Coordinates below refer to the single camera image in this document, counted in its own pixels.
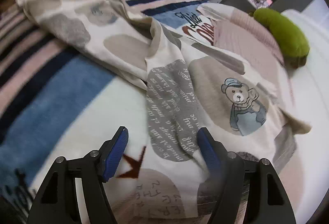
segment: teddy bear print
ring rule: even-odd
[[[235,78],[227,78],[221,87],[226,97],[233,103],[230,126],[242,136],[258,130],[266,121],[267,110],[258,101],[259,94],[254,88],[241,83]]]

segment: bed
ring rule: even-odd
[[[196,11],[206,0],[124,1],[133,10],[166,25],[170,32],[210,47],[215,43],[213,22]],[[145,91],[127,82],[124,75],[119,77],[111,68],[96,64],[38,28],[20,9],[8,11],[0,20],[0,51],[2,196],[26,219],[32,197],[56,157],[80,158],[98,149],[121,125],[129,130],[129,143],[116,176],[104,187],[117,219],[129,221],[127,215],[133,212],[127,205],[134,200],[148,140]],[[287,73],[279,61],[275,67],[280,98],[286,109],[293,111]],[[289,143],[294,153],[294,140]],[[280,177],[297,223],[305,223],[306,217],[299,209],[302,194],[296,187],[303,185],[299,156],[300,152],[295,152],[288,164],[280,168]],[[82,187],[78,180],[77,183],[82,223],[88,223]],[[148,221],[160,223],[154,218]],[[189,221],[201,223],[204,219],[195,217]]]
[[[297,223],[304,223],[312,216],[329,188],[328,169],[315,165],[319,160],[328,160],[325,149],[328,136],[323,125],[328,121],[328,103],[325,99],[326,83],[322,83],[322,78],[327,71],[329,40],[327,30],[304,14],[295,10],[286,10],[282,14],[305,33],[311,48],[306,65],[291,74],[298,114],[313,126],[310,133],[297,137],[304,180],[303,195],[295,215]]]

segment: beige fabric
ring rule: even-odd
[[[228,151],[268,158],[274,166],[279,164],[278,169],[295,150],[287,123],[287,130],[310,129],[282,112],[275,85],[246,59],[185,36],[174,37],[122,0],[61,0],[59,8],[45,5],[47,9],[37,12],[30,2],[36,0],[23,0],[22,6],[35,22],[146,89],[149,140],[136,185],[135,216],[199,221],[212,212],[217,195],[197,144],[201,127]],[[131,197],[125,202],[131,203]],[[136,222],[131,216],[122,223]]]

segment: striped blanket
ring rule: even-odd
[[[195,11],[205,0],[125,1],[176,30],[201,40],[206,37],[208,43],[211,36],[213,40],[209,20]],[[146,140],[143,126],[146,116],[144,112],[138,114],[145,110],[144,95],[115,73],[35,26],[21,10],[3,15],[0,19],[0,207],[6,204],[22,220],[26,219],[32,200],[29,187],[38,188],[45,175],[42,173],[47,170],[40,169],[48,159],[52,163],[52,154],[79,158],[90,147],[98,149],[120,125],[126,125],[130,134],[142,134]],[[131,165],[134,164],[131,159],[138,162],[142,158],[146,144],[138,136],[136,141],[130,139],[134,144],[127,157]],[[128,173],[129,167],[122,169],[127,171],[122,178],[137,177],[136,172]]]

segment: metal screw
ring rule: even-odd
[[[98,151],[97,150],[93,150],[90,152],[90,156],[91,157],[96,157],[98,155]]]
[[[227,153],[227,156],[228,156],[229,158],[234,159],[234,158],[236,158],[236,153],[235,153],[235,152],[228,152],[228,153]]]
[[[263,158],[263,159],[262,159],[262,163],[263,163],[264,165],[269,165],[269,164],[270,164],[270,161],[269,161],[268,159],[266,159],[266,158]]]
[[[61,163],[64,161],[64,157],[63,156],[59,156],[56,158],[56,163]]]

